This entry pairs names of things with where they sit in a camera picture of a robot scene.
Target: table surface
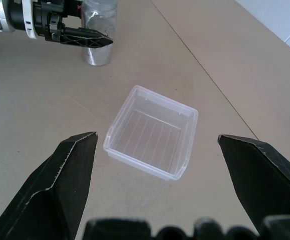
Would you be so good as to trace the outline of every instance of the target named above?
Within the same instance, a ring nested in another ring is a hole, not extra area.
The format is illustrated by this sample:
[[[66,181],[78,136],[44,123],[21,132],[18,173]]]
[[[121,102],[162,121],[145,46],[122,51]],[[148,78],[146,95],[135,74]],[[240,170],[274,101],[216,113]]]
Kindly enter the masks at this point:
[[[290,161],[290,47],[235,0],[152,1],[256,137]]]
[[[164,181],[111,159],[102,145],[129,91],[141,85],[199,111],[187,170]],[[244,121],[149,0],[120,0],[111,62],[93,67],[81,49],[0,33],[0,215],[60,141],[97,131],[90,192],[77,234],[100,217],[147,219],[155,234],[199,217],[226,229],[252,223],[217,144],[219,134],[253,137]]]

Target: beige tabletop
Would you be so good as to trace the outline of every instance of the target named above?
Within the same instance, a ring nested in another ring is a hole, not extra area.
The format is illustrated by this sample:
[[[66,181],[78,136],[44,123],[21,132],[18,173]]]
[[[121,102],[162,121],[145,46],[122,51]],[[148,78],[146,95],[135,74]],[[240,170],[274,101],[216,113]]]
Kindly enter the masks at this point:
[[[152,0],[261,141],[290,161],[290,47],[235,0]]]
[[[106,132],[134,85],[199,111],[187,170],[164,181],[107,156]],[[138,217],[156,233],[177,225],[188,234],[199,217],[252,227],[239,203],[219,134],[254,137],[149,0],[120,0],[111,62],[93,67],[81,49],[0,33],[0,215],[60,141],[97,131],[87,219]]]

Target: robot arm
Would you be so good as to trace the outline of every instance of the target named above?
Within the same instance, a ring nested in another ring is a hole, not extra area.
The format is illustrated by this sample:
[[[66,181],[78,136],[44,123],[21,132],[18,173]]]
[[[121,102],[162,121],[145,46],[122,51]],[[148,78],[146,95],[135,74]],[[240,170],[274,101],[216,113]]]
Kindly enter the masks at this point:
[[[106,35],[86,28],[66,27],[62,19],[81,17],[79,0],[0,0],[0,32],[15,29],[47,41],[88,48],[101,48],[113,41]]]

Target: metal cylinder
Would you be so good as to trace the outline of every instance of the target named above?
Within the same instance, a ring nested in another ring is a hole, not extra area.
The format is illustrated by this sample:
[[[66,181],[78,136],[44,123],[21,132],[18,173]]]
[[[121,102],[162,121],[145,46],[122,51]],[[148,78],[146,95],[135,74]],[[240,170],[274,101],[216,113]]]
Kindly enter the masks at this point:
[[[82,26],[110,37],[115,35],[117,0],[85,0],[82,3]],[[113,44],[100,48],[83,48],[84,60],[93,66],[109,62]]]

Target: clear plastic container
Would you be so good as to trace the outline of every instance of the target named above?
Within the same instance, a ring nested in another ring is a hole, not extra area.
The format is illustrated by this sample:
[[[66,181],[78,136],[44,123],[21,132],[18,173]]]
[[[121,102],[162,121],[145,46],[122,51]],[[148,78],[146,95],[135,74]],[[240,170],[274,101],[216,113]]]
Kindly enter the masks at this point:
[[[110,126],[112,158],[165,180],[178,180],[191,154],[198,111],[135,86]]]

